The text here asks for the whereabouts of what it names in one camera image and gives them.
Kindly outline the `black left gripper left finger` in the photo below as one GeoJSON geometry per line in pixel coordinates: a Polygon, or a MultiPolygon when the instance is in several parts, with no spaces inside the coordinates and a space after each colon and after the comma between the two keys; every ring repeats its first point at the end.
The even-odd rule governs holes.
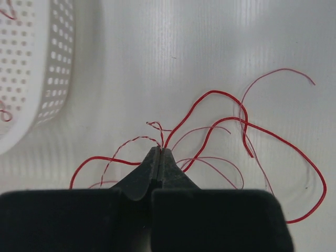
{"type": "Polygon", "coordinates": [[[1,195],[1,251],[114,251],[151,222],[161,150],[150,149],[108,189],[29,190],[1,195]]]}

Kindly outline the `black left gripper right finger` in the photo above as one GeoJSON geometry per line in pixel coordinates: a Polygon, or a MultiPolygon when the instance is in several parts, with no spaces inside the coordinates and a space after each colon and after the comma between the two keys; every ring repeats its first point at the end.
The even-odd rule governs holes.
{"type": "Polygon", "coordinates": [[[152,192],[153,251],[293,251],[277,199],[262,190],[202,190],[165,149],[152,192]]]}

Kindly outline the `white perforated plastic basket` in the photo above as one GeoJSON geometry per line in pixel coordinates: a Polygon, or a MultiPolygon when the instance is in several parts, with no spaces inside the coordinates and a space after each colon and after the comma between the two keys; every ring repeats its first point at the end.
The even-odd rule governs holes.
{"type": "Polygon", "coordinates": [[[74,1],[1,1],[1,153],[59,113],[74,52],[74,1]]]}

